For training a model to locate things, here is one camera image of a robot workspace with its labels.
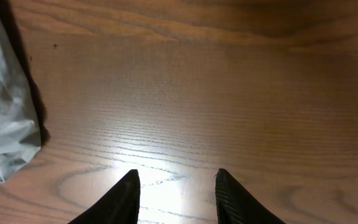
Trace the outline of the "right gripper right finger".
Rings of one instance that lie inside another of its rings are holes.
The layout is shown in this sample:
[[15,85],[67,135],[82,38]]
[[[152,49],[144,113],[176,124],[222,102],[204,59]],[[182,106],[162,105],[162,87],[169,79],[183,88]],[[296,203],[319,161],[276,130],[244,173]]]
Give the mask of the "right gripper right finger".
[[226,169],[219,169],[216,174],[215,196],[219,224],[285,224]]

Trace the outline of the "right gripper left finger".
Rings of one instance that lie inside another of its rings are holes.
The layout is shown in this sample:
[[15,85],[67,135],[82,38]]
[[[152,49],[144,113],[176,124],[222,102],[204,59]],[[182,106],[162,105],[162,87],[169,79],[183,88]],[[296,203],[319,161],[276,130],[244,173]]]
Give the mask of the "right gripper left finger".
[[139,173],[132,169],[94,205],[68,224],[137,224],[139,208]]

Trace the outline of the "grey-green shorts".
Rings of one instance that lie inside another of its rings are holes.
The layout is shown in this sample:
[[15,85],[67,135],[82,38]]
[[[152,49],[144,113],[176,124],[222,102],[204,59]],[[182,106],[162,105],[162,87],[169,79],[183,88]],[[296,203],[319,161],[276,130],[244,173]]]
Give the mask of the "grey-green shorts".
[[0,183],[28,164],[40,148],[29,82],[0,19]]

